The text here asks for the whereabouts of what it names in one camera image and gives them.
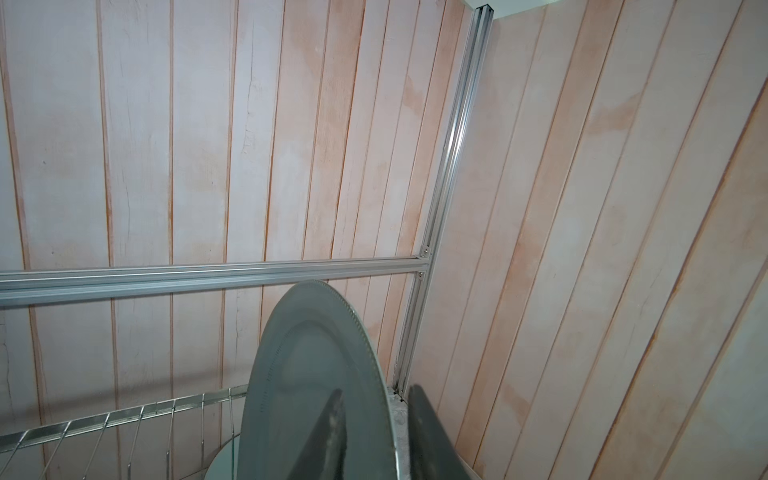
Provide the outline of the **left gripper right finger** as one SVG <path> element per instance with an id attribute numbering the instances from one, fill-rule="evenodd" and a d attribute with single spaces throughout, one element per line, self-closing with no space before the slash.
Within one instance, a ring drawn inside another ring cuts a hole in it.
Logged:
<path id="1" fill-rule="evenodd" d="M 425 391 L 408 390 L 410 475 L 414 480 L 470 480 Z"/>

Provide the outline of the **light teal flower plate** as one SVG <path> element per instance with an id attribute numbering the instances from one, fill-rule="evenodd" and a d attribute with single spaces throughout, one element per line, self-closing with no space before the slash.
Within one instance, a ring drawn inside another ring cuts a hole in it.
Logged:
<path id="1" fill-rule="evenodd" d="M 240 436 L 236 435 L 215 455 L 209 465 L 204 480 L 236 480 L 239 457 Z"/>

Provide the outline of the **steel wire dish rack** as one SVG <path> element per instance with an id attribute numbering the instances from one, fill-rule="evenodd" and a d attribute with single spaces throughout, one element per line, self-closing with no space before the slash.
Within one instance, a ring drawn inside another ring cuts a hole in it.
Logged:
<path id="1" fill-rule="evenodd" d="M 239 427 L 244 385 L 1 437 L 4 479 L 201 479 Z"/>

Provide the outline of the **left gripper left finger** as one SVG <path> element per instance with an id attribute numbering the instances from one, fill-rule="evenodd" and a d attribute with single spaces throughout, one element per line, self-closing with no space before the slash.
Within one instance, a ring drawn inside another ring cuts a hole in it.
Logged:
<path id="1" fill-rule="evenodd" d="M 288 478 L 337 480 L 344 476 L 347 422 L 344 395 L 329 396 Z"/>

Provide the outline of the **grey green plate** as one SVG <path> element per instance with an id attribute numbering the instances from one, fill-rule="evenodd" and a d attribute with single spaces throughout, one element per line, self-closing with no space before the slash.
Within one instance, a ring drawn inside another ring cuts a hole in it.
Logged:
<path id="1" fill-rule="evenodd" d="M 237 478 L 289 479 L 329 396 L 344 395 L 342 479 L 396 479 L 396 436 L 387 389 L 354 308 L 322 281 L 291 287 L 275 306 L 244 404 Z"/>

